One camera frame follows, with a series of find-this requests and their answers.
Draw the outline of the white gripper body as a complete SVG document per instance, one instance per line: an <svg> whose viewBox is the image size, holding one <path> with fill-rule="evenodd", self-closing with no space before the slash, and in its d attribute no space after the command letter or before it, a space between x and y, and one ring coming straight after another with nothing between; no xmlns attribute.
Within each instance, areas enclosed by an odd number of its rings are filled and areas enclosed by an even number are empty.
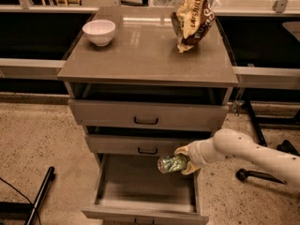
<svg viewBox="0 0 300 225"><path fill-rule="evenodd" d="M202 166L218 160L218 151L212 140L195 141L188 145L187 152L194 165Z"/></svg>

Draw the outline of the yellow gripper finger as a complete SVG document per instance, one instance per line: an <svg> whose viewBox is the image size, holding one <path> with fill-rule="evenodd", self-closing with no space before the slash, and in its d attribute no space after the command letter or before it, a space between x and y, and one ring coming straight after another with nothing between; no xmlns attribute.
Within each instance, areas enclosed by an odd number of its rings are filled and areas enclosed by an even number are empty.
<svg viewBox="0 0 300 225"><path fill-rule="evenodd" d="M193 164L192 162L189 161L187 163L187 167L183 171L181 171L181 174L183 174L183 175L189 175L189 174L195 173L200 168L201 168L200 166L195 165L195 164Z"/></svg>
<svg viewBox="0 0 300 225"><path fill-rule="evenodd" d="M184 156L188 156L188 145L184 145L184 146L180 146L178 148L175 149L174 154L176 156L178 155L184 155Z"/></svg>

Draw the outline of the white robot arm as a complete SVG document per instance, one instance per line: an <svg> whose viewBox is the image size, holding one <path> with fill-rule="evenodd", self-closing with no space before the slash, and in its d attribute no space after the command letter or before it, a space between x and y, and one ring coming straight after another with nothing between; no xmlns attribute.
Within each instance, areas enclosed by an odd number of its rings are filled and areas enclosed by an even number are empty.
<svg viewBox="0 0 300 225"><path fill-rule="evenodd" d="M178 147L175 155L189 158L182 174L190 174L202 166L229 158L239 158L259 166L284 184L300 188L300 157L258 145L247 134L222 128L212 138Z"/></svg>

